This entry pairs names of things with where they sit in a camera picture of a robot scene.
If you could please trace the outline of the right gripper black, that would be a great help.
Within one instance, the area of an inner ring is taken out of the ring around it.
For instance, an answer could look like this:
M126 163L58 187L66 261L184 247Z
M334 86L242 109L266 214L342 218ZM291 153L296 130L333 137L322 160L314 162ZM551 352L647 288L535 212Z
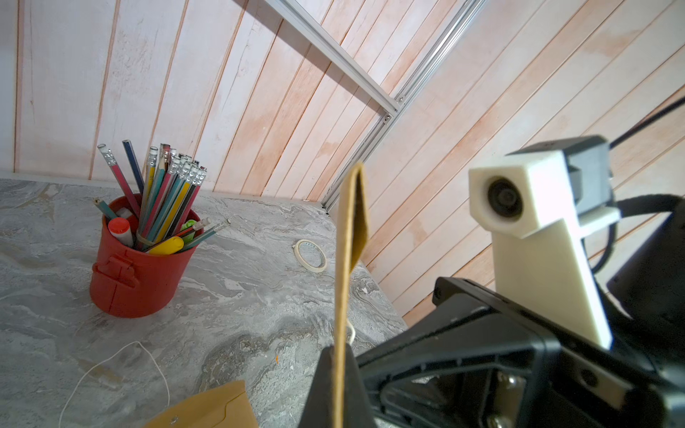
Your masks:
M684 359L610 312L601 348L495 292L440 277L435 309L360 355L373 412L402 427L681 427Z

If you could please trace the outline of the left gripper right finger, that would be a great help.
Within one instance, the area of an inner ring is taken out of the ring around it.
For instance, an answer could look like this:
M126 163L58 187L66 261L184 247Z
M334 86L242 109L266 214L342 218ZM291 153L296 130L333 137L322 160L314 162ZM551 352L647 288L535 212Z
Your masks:
M376 428L369 396L349 344L345 349L344 367L344 428Z

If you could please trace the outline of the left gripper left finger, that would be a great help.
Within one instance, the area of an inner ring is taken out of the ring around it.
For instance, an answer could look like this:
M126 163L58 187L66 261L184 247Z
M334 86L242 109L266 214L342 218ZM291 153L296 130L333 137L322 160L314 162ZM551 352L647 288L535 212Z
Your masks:
M312 378L308 397L299 422L299 428L330 428L332 417L332 380L334 347L326 347Z

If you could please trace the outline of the brown file bag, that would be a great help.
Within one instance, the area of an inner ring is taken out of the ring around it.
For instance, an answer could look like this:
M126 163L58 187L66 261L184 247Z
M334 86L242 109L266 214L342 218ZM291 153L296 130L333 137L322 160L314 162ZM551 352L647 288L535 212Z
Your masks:
M149 420L144 427L258 427L259 424L253 413L247 396L244 381L226 383L206 392L195 394L175 406L171 406L171 389L165 374L157 363L151 351L148 351L140 341L134 341L122 346L109 358L94 364L82 375L71 391L69 398L62 407L58 418L58 427L62 427L64 414L69 408L78 387L90 374L105 363L119 356L129 347L137 346L151 358L155 369L162 378L167 396L167 408Z
M347 346L347 313L351 273L369 238L364 189L364 163L351 167L340 188L335 254L335 331L331 389L331 423L344 425L344 380Z

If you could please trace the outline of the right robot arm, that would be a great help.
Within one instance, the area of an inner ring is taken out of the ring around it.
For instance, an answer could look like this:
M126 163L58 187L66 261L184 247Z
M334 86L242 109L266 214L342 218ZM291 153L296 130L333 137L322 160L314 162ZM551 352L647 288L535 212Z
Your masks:
M619 201L601 136L469 173L496 287L440 277L435 309L353 359L355 424L681 427L684 200Z

